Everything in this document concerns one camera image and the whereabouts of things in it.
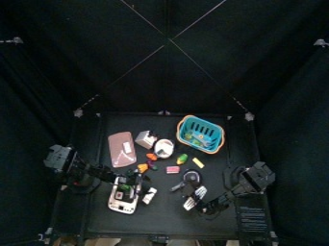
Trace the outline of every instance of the teal basket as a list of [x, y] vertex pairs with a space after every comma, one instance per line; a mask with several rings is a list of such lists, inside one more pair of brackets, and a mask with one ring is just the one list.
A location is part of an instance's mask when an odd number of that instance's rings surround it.
[[225, 132], [218, 125], [188, 115], [178, 124], [177, 138], [194, 149], [216, 154], [225, 143]]

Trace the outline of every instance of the black tent wall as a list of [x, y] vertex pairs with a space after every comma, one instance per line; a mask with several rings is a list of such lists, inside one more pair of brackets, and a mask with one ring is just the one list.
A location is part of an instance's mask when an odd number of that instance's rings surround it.
[[50, 224], [73, 111], [256, 114], [286, 245], [327, 245], [328, 1], [3, 1], [2, 238]]

